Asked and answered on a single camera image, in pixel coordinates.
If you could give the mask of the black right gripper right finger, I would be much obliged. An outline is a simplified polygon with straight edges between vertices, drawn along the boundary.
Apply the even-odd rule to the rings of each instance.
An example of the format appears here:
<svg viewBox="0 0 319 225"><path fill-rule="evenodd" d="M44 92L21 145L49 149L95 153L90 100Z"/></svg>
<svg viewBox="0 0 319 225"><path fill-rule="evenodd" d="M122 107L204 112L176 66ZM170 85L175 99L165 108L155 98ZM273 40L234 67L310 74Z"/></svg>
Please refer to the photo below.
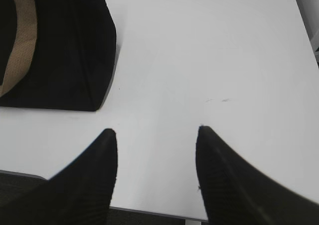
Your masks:
<svg viewBox="0 0 319 225"><path fill-rule="evenodd" d="M318 204L275 182L208 126L196 141L196 171L210 225L317 225Z"/></svg>

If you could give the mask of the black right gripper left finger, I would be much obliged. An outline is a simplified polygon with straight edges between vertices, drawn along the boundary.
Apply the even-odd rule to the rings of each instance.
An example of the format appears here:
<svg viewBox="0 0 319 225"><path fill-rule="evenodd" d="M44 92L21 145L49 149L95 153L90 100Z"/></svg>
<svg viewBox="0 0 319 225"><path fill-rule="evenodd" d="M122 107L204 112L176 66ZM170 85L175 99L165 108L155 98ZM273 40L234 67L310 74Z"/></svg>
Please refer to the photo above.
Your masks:
<svg viewBox="0 0 319 225"><path fill-rule="evenodd" d="M0 209L2 225L105 225L118 169L107 128L67 167Z"/></svg>

